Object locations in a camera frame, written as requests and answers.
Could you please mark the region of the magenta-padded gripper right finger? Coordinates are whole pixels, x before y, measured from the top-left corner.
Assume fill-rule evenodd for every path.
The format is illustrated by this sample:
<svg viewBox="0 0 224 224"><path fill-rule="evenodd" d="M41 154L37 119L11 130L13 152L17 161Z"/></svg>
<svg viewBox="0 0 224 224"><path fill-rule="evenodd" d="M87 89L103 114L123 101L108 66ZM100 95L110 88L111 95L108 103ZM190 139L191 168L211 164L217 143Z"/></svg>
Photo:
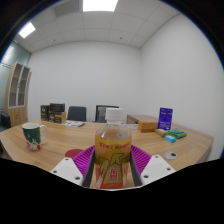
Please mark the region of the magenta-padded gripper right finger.
<svg viewBox="0 0 224 224"><path fill-rule="evenodd" d="M141 187L175 172L160 155L150 155L137 146L131 146L130 166L133 182Z"/></svg>

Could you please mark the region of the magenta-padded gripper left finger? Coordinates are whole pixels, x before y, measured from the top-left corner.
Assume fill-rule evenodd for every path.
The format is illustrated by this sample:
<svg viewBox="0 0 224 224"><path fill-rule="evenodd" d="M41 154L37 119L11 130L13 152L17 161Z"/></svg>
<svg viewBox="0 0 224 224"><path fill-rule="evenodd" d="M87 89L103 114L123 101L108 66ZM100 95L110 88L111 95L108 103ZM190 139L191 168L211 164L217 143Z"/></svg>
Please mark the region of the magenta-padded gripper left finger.
<svg viewBox="0 0 224 224"><path fill-rule="evenodd" d="M63 158L51 173L76 185L89 188L95 163L95 147L91 146L78 155Z"/></svg>

